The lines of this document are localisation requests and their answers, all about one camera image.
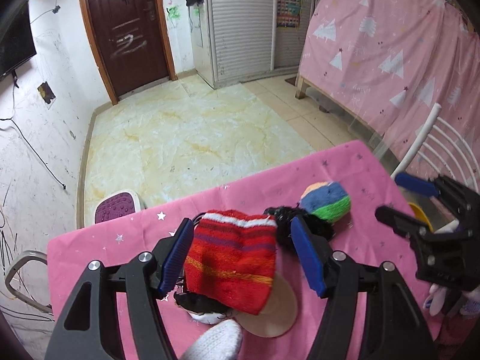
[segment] yellow bowl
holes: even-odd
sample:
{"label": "yellow bowl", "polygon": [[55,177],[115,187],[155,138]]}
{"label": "yellow bowl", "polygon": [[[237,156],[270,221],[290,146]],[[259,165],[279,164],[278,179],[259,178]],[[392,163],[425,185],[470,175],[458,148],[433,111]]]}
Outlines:
{"label": "yellow bowl", "polygon": [[428,225],[428,228],[430,229],[430,232],[434,232],[434,228],[431,227],[431,223],[428,220],[427,216],[423,212],[423,210],[416,205],[415,203],[409,203],[410,208],[413,210],[413,213],[415,214],[415,218],[417,218],[419,221],[425,222]]}

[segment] chair backrest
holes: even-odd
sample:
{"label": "chair backrest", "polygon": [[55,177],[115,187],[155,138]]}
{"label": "chair backrest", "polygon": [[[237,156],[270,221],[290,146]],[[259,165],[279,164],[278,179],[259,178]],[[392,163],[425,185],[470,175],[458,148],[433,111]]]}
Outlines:
{"label": "chair backrest", "polygon": [[[428,163],[436,173],[440,174],[440,169],[432,161],[432,158],[436,158],[440,160],[454,180],[474,189],[478,193],[479,188],[474,172],[474,169],[479,169],[477,159],[473,155],[471,147],[458,131],[439,117],[441,109],[442,106],[438,103],[433,106],[427,120],[418,132],[417,138],[391,177],[394,179],[398,173],[404,172],[417,155]],[[437,137],[432,135],[432,131],[435,131]],[[442,143],[439,140],[440,137],[442,140],[445,139],[446,142]],[[429,141],[436,143],[441,149],[441,154],[429,144]]]}

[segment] beige round object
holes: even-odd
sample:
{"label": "beige round object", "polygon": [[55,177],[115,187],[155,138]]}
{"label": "beige round object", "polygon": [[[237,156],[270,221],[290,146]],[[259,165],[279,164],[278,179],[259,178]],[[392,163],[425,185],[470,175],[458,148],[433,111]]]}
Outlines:
{"label": "beige round object", "polygon": [[258,337],[272,338],[287,332],[295,323],[297,313],[297,298],[292,287],[275,273],[272,292],[260,314],[239,312],[235,319],[246,331]]}

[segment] black tv screen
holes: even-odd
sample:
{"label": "black tv screen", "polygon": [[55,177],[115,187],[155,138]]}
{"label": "black tv screen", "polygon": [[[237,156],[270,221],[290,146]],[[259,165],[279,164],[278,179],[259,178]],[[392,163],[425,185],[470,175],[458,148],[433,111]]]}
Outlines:
{"label": "black tv screen", "polygon": [[36,53],[27,1],[0,42],[0,81]]}

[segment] door frame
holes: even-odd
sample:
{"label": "door frame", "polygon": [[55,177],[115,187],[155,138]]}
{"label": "door frame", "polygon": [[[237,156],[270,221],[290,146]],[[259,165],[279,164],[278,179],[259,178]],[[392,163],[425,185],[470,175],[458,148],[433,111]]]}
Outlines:
{"label": "door frame", "polygon": [[[80,11],[82,13],[83,25],[85,25],[85,31],[88,38],[88,43],[90,43],[90,48],[92,49],[92,54],[97,64],[100,77],[102,78],[103,84],[105,85],[106,92],[109,95],[110,101],[113,105],[118,104],[119,97],[115,94],[113,89],[113,84],[110,79],[109,72],[107,71],[106,65],[100,54],[100,49],[98,47],[97,38],[93,30],[92,19],[90,17],[90,9],[88,6],[88,0],[79,0],[80,1]],[[169,33],[167,31],[167,21],[165,18],[165,11],[163,9],[163,0],[155,0],[157,5],[157,21],[158,28],[160,31],[160,37],[162,40],[163,53],[165,55],[166,68],[169,72],[169,77],[172,81],[177,80],[177,74],[175,73],[175,66],[173,63],[172,49],[170,46]]]}

